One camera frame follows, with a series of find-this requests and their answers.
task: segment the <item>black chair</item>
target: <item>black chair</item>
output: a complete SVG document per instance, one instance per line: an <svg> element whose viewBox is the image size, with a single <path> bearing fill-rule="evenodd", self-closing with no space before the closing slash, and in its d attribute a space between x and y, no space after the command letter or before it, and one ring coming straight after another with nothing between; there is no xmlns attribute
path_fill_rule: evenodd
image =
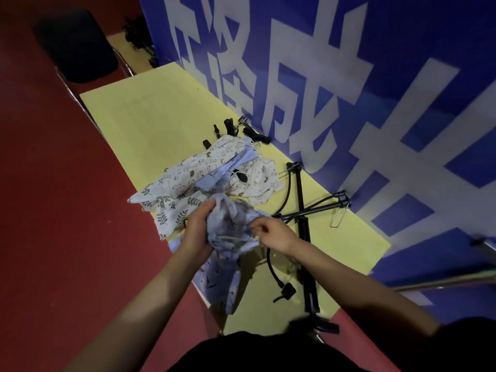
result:
<svg viewBox="0 0 496 372"><path fill-rule="evenodd" d="M61 15L45 17L33 26L33 33L55 64L55 72L71 98L102 133L70 82L82 84L94 81L114 72L119 66L127 77L135 74L133 70L121 54L109 44L88 10L77 9Z"/></svg>

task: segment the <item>yellow table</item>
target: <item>yellow table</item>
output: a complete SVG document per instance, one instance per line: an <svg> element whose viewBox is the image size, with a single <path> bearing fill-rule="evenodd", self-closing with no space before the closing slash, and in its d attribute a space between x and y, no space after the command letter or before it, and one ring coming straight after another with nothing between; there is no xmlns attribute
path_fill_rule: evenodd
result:
<svg viewBox="0 0 496 372"><path fill-rule="evenodd" d="M238 118L175 63L81 97L137 190L156 180L164 168L203 151L204 139L215 140L213 124L223 127L224 119ZM285 169L288 158L273 145L263 145L259 152L272 158L280 171ZM301 179L307 205L329 195L305 172ZM282 190L259 207L272 213L284 196ZM292 190L284 212L293 211L297 211L296 190ZM389 248L388 242L350 211L337 229L330 228L333 216L332 211L308 216L312 242L342 263L369 273ZM243 261L243 281L249 282L240 287L241 300L235 313L227 316L225 334L239 330L275 334L282 332L290 320L305 314L303 288L294 277L291 280L297 294L289 301L272 303L280 289L267 264L258 263L262 257L261 251L255 250ZM276 255L272 261L281 280L289 279L293 268L287 259ZM318 294L321 315L331 317L338 305L320 287Z"/></svg>

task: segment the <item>black tripod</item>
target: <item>black tripod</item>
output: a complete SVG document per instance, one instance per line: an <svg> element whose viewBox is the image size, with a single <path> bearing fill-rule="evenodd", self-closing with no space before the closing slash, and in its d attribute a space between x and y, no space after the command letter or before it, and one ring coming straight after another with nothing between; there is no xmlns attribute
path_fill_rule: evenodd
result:
<svg viewBox="0 0 496 372"><path fill-rule="evenodd" d="M347 209L350 207L350 199L346 195L346 192L344 190L337 192L335 194L332 194L331 196L328 196L315 204L312 204L305 208L304 202L303 202L303 188L301 187L301 163L296 162L292 163L289 162L286 164L286 168L288 170L288 191L286 194L286 198L284 200L283 205L281 208L273 215L274 218L279 218L282 219L285 223L289 223L291 220L294 219L294 221L298 225L298 235L300 239L305 240L307 242L310 242L310 228L308 227L308 218L306 217L307 214L313 214L313 213L318 213L320 211L326 211L330 209L335 209L335 208L344 208ZM286 205L288 198L289 198L289 193L291 191L291 174L294 173L296 175L296 191L298 195L298 211L286 215L282 215L281 211ZM328 205L323 205L323 206L317 206L320 203L330 200L331 198L336 198L337 201L333 202ZM279 299L286 299L288 300L295 292L296 290L294 287L291 285L291 283L287 283L286 285L277 277L277 275L274 272L274 269L272 268L272 264L270 263L270 249L267 249L267 264L269 266L270 272L272 273L272 276L276 280L277 284L279 287L282 288L281 296L278 297L276 300ZM294 320L290 323L289 331L297 331L297 332L309 332L311 330L318 330L318 331L323 331L326 333L333 333L333 334L339 334L339 326L337 324L333 324L331 322L328 322L326 319L321 318L318 316L318 313L320 312L319 308L319 299L317 297L317 287L315 284L315 279L313 276L308 272L308 270L302 266L300 269L300 278L301 282L303 284L303 295L305 299L305 312L308 313L307 317L304 317L302 319L297 319Z"/></svg>

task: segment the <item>black sleeve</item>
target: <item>black sleeve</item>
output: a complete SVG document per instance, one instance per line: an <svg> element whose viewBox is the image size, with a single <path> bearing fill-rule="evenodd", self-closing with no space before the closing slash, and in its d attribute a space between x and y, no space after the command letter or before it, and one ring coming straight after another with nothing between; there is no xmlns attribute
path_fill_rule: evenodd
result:
<svg viewBox="0 0 496 372"><path fill-rule="evenodd" d="M426 344L415 370L494 370L496 321L462 319L443 326Z"/></svg>

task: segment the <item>hand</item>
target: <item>hand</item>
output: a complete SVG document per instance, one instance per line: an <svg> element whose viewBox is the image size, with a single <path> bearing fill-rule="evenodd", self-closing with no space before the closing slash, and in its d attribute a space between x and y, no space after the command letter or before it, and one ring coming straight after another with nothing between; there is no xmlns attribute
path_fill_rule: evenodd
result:
<svg viewBox="0 0 496 372"><path fill-rule="evenodd" d="M260 217L251 222L252 234L260 242L282 254L291 256L291 251L301 239L282 220L272 217Z"/></svg>
<svg viewBox="0 0 496 372"><path fill-rule="evenodd" d="M200 268L213 252L213 248L207 242L207 217L215 207L213 198L204 201L191 213L186 223L183 242L180 248L188 250L193 262Z"/></svg>

